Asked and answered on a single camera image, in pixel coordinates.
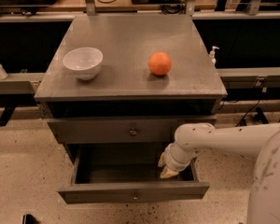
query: drawer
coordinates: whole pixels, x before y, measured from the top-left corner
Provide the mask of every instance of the drawer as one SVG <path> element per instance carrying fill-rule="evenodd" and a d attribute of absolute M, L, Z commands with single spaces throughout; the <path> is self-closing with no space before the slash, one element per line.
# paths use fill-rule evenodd
<path fill-rule="evenodd" d="M 50 119 L 49 126 L 60 144 L 170 142 L 175 129 L 185 122 L 210 122 L 215 116 L 162 118 Z"/>
<path fill-rule="evenodd" d="M 71 185 L 59 189 L 66 203 L 138 203 L 201 199 L 208 183 L 197 180 L 194 165 L 160 179 L 157 163 L 163 143 L 79 146 Z"/>

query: black panel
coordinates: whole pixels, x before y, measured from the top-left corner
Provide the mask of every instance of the black panel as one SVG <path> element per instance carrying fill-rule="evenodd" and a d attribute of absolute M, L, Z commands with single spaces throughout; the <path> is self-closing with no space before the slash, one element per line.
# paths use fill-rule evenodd
<path fill-rule="evenodd" d="M 9 104 L 36 106 L 36 101 L 32 94 L 0 94 L 0 107 L 5 107 Z"/>
<path fill-rule="evenodd" d="M 211 115 L 215 99 L 49 102 L 54 118 Z"/>
<path fill-rule="evenodd" d="M 280 67 L 280 19 L 194 20 L 216 68 Z"/>
<path fill-rule="evenodd" d="M 265 93 L 262 89 L 227 89 L 228 96 L 223 101 L 241 100 L 278 100 L 280 99 L 280 88 L 268 88 Z"/>
<path fill-rule="evenodd" d="M 70 23 L 0 22 L 0 64 L 8 73 L 46 72 Z"/>

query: drawer handle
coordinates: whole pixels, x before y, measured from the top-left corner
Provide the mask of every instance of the drawer handle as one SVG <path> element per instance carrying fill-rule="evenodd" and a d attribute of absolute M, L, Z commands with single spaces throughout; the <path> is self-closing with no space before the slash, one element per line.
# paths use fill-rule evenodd
<path fill-rule="evenodd" d="M 130 136 L 137 136 L 138 135 L 138 132 L 135 128 L 131 128 L 130 130 Z"/>
<path fill-rule="evenodd" d="M 137 193 L 137 192 L 133 194 L 133 199 L 134 199 L 134 200 L 139 200 L 139 197 L 138 197 L 138 193 Z"/>

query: open drawer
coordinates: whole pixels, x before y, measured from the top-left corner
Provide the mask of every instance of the open drawer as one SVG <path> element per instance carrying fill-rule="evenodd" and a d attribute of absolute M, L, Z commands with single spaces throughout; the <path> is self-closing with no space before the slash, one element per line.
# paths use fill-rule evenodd
<path fill-rule="evenodd" d="M 130 203 L 201 199 L 209 188 L 194 165 L 160 179 L 164 143 L 88 144 L 77 147 L 72 183 L 58 192 L 66 203 Z"/>

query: white bowl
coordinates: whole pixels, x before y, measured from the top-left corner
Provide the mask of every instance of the white bowl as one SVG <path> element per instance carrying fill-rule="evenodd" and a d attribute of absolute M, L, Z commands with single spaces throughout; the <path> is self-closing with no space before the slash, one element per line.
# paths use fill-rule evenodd
<path fill-rule="evenodd" d="M 103 53 L 94 48 L 79 48 L 68 52 L 63 58 L 64 66 L 77 78 L 94 78 L 102 68 Z"/>

